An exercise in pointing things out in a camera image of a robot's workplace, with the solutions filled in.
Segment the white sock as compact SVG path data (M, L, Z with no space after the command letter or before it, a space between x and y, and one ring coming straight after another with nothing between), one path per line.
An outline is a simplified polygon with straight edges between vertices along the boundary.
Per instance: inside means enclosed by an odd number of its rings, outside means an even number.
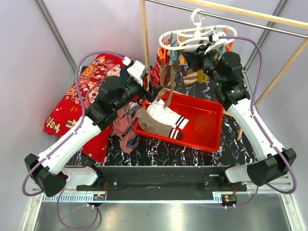
M183 130L188 124L189 120L182 115L171 110L169 107L164 107L165 102L163 100L154 101L150 103L146 109L146 112L151 118L164 125L171 126L173 128L178 127Z

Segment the white round clip hanger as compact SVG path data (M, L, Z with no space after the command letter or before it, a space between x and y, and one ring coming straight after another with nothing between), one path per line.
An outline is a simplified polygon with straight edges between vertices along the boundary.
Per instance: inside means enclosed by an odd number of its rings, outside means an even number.
M193 50L201 46L201 43L209 44L209 36L218 32L232 32L232 37L237 36L237 30L228 25L202 26L204 20L200 16L204 10L197 8L191 14L193 28L172 30L159 37L159 44L168 51Z

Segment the red christmas sock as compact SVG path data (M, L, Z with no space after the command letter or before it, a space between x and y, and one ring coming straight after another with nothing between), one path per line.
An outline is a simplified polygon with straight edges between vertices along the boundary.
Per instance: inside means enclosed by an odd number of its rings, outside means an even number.
M166 61L166 50L160 47L157 51L156 62L154 67L154 82L160 84L160 67Z

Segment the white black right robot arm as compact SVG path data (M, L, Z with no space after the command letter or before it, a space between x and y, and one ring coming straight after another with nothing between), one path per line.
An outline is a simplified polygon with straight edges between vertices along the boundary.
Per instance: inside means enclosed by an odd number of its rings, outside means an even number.
M296 152L293 148L285 149L251 105L251 97L241 82L243 67L240 56L227 51L218 59L217 51L204 51L205 47L201 46L196 51L182 54L189 68L202 70L215 83L218 102L243 129L257 157L254 163L226 169L218 179L219 187L229 191L240 181L263 186L284 176L295 161Z

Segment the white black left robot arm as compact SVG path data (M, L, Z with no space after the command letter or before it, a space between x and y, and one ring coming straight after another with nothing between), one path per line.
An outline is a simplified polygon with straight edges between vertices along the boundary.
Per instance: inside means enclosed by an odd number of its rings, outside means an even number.
M99 135L118 117L118 110L140 97L153 102L161 86L149 83L146 90L142 83L130 77L126 83L116 76L108 77L99 87L98 95L75 125L55 144L39 155L25 158L28 170L22 191L32 179L46 196L57 195L67 187L85 186L95 191L104 187L104 174L95 166L66 167L67 161L88 141Z

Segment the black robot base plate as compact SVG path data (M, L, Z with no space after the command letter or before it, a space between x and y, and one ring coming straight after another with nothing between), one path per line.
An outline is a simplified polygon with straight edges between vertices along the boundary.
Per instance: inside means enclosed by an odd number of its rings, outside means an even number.
M186 188L192 187L204 191L247 191L244 182L224 185L219 177L226 167L220 166L106 166L98 168L103 173L103 183L109 192L134 188Z

